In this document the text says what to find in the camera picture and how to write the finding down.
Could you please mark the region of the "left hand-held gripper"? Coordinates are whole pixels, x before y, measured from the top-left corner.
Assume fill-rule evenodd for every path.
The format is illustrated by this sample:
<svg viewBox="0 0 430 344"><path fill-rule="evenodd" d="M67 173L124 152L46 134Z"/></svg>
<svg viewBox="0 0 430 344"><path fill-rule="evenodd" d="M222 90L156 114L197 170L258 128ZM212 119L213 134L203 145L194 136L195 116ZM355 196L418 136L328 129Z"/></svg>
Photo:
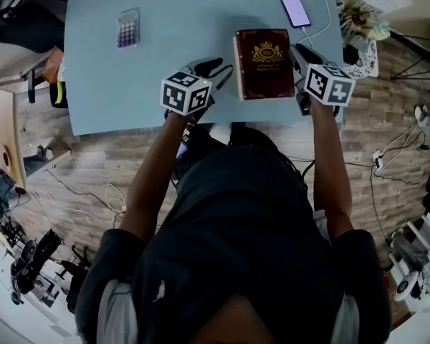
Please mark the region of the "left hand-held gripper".
<svg viewBox="0 0 430 344"><path fill-rule="evenodd" d="M212 92L220 90L232 76L234 66L226 65L209 77L223 63L220 57L194 60L161 81L160 104L169 112L200 121L212 104Z"/></svg>

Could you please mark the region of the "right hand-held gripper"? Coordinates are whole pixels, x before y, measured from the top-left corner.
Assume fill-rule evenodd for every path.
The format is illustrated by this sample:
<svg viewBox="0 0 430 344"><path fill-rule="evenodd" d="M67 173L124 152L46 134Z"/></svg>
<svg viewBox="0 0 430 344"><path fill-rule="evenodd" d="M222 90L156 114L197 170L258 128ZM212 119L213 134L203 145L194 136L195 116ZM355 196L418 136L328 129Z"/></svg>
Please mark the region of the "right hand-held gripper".
<svg viewBox="0 0 430 344"><path fill-rule="evenodd" d="M310 114L310 98L334 108L350 103L355 80L339 67L323 65L323 58L303 44L291 44L289 56L297 80L296 99L303 116Z"/></svg>

